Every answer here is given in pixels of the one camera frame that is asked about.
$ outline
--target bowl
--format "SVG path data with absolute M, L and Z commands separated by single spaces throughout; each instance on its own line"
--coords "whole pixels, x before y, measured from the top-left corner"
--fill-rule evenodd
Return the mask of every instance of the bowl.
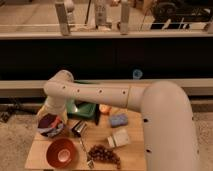
M 76 157 L 77 150 L 68 138 L 54 140 L 47 149 L 46 159 L 54 168 L 65 168 Z

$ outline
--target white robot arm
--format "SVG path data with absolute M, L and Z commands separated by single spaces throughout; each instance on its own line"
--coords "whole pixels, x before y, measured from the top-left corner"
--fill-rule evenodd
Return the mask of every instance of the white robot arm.
M 66 100 L 102 103 L 142 113 L 147 171 L 199 171 L 193 112 L 185 92 L 161 81 L 148 87 L 77 84 L 69 71 L 59 71 L 46 82 L 45 109 L 64 111 Z

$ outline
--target fork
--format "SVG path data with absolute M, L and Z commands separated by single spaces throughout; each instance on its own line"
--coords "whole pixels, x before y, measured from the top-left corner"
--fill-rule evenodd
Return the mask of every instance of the fork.
M 94 163 L 93 163 L 92 157 L 87 152 L 86 147 L 85 147 L 84 142 L 83 142 L 81 137 L 79 138 L 79 140 L 80 140 L 80 144 L 81 144 L 81 147 L 82 147 L 83 151 L 86 153 L 87 165 L 89 166 L 90 169 L 93 169 L 94 168 Z

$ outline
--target green object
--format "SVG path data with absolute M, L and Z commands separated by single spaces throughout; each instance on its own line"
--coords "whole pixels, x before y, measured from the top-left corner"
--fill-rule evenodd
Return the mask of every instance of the green object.
M 66 107 L 68 117 L 92 119 L 95 115 L 96 104 L 81 102 L 80 104 L 76 105 L 75 100 L 70 99 L 67 101 Z

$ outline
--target dark wall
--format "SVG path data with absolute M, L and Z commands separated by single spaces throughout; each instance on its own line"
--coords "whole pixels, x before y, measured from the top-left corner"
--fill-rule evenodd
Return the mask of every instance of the dark wall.
M 0 40 L 0 79 L 213 77 L 213 38 Z

